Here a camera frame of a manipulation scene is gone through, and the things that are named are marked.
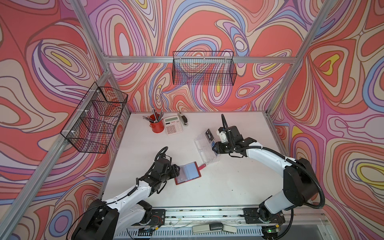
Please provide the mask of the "red leather card holder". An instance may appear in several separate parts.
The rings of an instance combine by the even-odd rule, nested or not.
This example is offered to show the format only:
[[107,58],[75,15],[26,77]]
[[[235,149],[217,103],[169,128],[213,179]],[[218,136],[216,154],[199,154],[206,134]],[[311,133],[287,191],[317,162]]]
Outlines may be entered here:
[[180,174],[175,178],[175,184],[180,185],[186,182],[200,178],[201,170],[206,167],[206,164],[198,166],[197,162],[189,163],[183,166],[180,166]]

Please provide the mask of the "black VIP credit card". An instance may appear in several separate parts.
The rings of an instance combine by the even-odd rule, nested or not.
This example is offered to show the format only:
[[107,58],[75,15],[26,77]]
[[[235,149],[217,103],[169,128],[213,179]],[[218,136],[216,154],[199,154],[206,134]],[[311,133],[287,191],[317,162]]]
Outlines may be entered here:
[[213,137],[212,132],[211,132],[210,129],[207,129],[207,130],[205,131],[205,136],[206,136],[207,140],[208,140],[210,143],[213,142],[213,141],[215,140],[215,138]]

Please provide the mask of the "clear acrylic card stand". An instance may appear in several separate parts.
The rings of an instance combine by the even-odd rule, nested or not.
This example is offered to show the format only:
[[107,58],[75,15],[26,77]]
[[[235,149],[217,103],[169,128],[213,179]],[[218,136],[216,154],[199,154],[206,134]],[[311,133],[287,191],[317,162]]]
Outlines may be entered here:
[[198,135],[194,139],[194,143],[203,161],[203,164],[209,165],[219,160],[218,154],[212,151],[211,143],[207,140],[205,132]]

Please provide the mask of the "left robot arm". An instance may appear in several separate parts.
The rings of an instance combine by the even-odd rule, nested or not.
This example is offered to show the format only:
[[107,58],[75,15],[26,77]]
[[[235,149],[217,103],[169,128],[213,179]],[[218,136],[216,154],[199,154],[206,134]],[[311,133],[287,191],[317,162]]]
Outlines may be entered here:
[[169,156],[158,157],[133,187],[106,201],[95,200],[78,218],[80,221],[70,240],[112,240],[132,225],[148,225],[153,207],[145,201],[159,194],[168,180],[180,175],[180,167]]

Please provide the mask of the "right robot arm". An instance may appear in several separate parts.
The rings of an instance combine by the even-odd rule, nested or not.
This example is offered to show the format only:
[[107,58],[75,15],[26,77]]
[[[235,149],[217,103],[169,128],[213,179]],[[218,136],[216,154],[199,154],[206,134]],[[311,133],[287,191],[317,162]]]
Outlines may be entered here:
[[259,204],[259,221],[269,223],[281,211],[303,205],[313,209],[324,207],[324,191],[308,160],[284,156],[253,138],[243,138],[236,126],[220,127],[217,134],[220,141],[212,147],[216,154],[239,154],[239,158],[257,160],[283,178],[282,190]]

